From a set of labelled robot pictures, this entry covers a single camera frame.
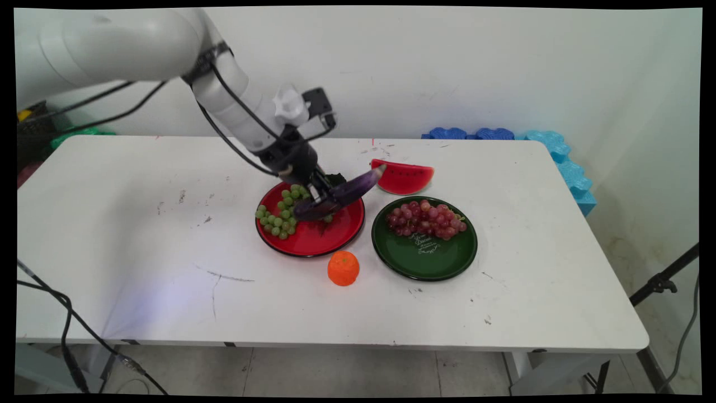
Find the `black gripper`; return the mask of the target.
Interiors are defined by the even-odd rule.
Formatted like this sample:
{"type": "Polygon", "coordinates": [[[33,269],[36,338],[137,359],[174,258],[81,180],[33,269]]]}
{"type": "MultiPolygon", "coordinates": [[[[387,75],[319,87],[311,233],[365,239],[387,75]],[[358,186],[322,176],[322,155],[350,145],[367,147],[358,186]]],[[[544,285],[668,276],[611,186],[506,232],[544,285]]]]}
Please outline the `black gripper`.
{"type": "Polygon", "coordinates": [[[333,190],[343,184],[340,172],[329,174],[322,167],[319,169],[315,149],[299,133],[297,126],[286,124],[277,136],[263,129],[260,138],[262,171],[284,182],[305,187],[313,201],[319,203],[326,196],[333,196],[333,190]]]}

